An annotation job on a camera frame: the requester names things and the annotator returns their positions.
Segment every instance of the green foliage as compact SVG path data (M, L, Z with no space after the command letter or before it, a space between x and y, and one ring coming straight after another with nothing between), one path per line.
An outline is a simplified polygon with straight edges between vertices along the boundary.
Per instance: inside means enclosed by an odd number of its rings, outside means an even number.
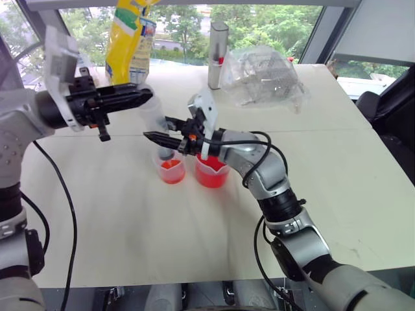
M197 12L195 6L159 5L152 9L150 17L165 21L165 31L182 46L184 63L192 63L207 55L206 41L200 33L203 16Z
M68 8L61 10L69 32L78 42L81 54L89 56L96 66L105 65L108 38L113 19L113 8Z
M0 18L0 33L16 56L36 42L35 33L25 21L19 8L6 4L7 10ZM71 8L61 10L65 24L78 42L79 50L98 66L105 64L109 32L114 7ZM282 55L293 56L294 62L301 56L307 40L320 14L319 6L296 5L212 5L211 20L224 21L230 28L230 49L253 45L269 45ZM152 7L150 19L163 21L166 34L157 34L160 39L180 43L182 50L173 51L165 47L153 50L152 58L206 65L209 37L200 33L202 15L193 5L156 5ZM37 49L21 62L24 73L42 74L43 51ZM370 73L382 73L399 77L407 68L368 62L338 62L340 76L370 78Z
M319 6L215 5L211 18L230 27L231 49L269 45L282 55L299 58L320 11Z
M230 49L246 47L254 44L250 37L254 29L252 5L213 5L210 18L212 21L223 21L229 26L228 45Z
M150 54L151 58L155 58L158 60L170 60L172 62L183 62L183 52L179 49L177 50L166 50L166 49L160 49L156 50L153 49Z
M17 56L24 49L38 40L33 30L25 21L20 9L13 3L6 4L6 11L0 17L0 34L9 46L12 56ZM43 51L36 49L20 61L23 74L40 75L43 65Z
M347 78L371 79L371 73L381 73L399 78L408 67L385 65L380 63L358 62L350 60L348 62L335 61L335 71L339 76Z

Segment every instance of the plastic bag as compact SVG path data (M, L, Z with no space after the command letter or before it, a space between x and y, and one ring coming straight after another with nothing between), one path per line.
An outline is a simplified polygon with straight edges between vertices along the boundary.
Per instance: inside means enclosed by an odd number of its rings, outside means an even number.
M105 64L110 83L140 84L147 78L156 23L145 17L158 1L118 1Z
M220 72L220 87L237 106L292 104L296 112L307 94L292 64L267 46L228 51Z

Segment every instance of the tree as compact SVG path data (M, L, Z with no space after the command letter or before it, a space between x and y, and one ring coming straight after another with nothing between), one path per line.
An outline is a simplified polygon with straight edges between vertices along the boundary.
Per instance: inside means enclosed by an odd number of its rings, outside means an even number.
M223 21L229 26L228 45L230 49L245 47L254 17L251 13L252 5L213 5L210 18L212 21Z
M280 41L289 56L299 58L320 14L319 6L255 5L259 29Z
M152 16L164 21L165 31L179 42L183 49L184 62L188 62L189 53L200 55L206 48L201 44L200 22L203 16L193 5L158 5L152 9Z
M13 2L6 3L6 11L0 18L0 34L8 44L12 56L17 56L24 49L39 41L24 15ZM23 74L40 76L43 67L42 49L32 51L19 64Z
M371 73L381 73L392 78L399 78L408 69L408 67L404 66L358 62L355 60L348 62L335 60L334 64L335 71L339 76L360 79L371 79Z
M113 8L70 8L61 10L62 19L77 40L81 54L89 56L96 66L105 66Z

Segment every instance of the window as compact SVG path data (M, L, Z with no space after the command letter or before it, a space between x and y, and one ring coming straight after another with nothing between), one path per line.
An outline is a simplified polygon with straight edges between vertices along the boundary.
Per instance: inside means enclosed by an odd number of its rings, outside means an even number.
M152 58L192 65L208 63L210 21L230 28L230 49L269 45L298 60L321 6L300 5L158 5Z
M105 66L114 6L60 10L67 29L78 43L84 65Z
M206 65L211 20L223 20L230 26L231 49L265 44L297 60L321 9L298 5L156 5L149 15L157 21L150 65L165 65L167 61ZM60 10L78 41L82 58L96 66L105 66L114 11L114 7Z
M12 57L39 41L26 17L15 1L0 2L0 34L8 45ZM25 87L40 90L42 86L43 51L36 49L18 63Z
M337 82L352 100L357 100L366 91L381 94L408 69L405 66L336 59L331 60L328 66L338 75Z

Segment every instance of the clear plastic cup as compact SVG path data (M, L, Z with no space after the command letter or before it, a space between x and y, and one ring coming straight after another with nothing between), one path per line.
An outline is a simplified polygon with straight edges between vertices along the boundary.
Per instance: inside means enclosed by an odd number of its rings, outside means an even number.
M217 157L209 156L207 160L202 160L198 154L195 163L196 179L203 186L219 188L225 184L230 168L220 162Z
M184 168L183 155L175 151L172 159L166 161L159 157L154 157L153 159L157 173L165 183L174 184L184 179L186 171Z
M141 105L138 110L147 131L156 131L161 133L169 132L163 113L163 107L161 106L161 101L157 96L150 98L145 104Z

